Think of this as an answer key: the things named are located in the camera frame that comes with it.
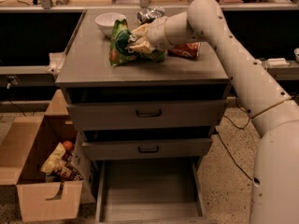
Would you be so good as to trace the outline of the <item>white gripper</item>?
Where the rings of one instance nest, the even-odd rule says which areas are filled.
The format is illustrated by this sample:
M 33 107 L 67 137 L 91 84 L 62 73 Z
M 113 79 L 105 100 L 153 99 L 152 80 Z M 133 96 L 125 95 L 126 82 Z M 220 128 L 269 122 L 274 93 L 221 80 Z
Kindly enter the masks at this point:
M 130 43 L 128 48 L 132 51 L 146 54 L 152 53 L 155 49 L 170 49 L 171 43 L 169 42 L 165 31 L 166 21 L 167 17 L 164 16 L 154 20 L 150 24 L 144 23 L 135 28 L 132 31 L 132 34 L 139 39 L 137 39 L 136 42 Z

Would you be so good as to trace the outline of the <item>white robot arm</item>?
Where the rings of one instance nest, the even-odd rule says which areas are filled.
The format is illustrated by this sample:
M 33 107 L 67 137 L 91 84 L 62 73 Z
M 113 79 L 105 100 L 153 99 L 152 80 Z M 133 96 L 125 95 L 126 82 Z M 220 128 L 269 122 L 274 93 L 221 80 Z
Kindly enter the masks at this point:
M 256 153 L 249 224 L 299 224 L 299 105 L 235 38 L 215 0 L 133 30 L 136 51 L 167 50 L 206 41 L 261 136 Z

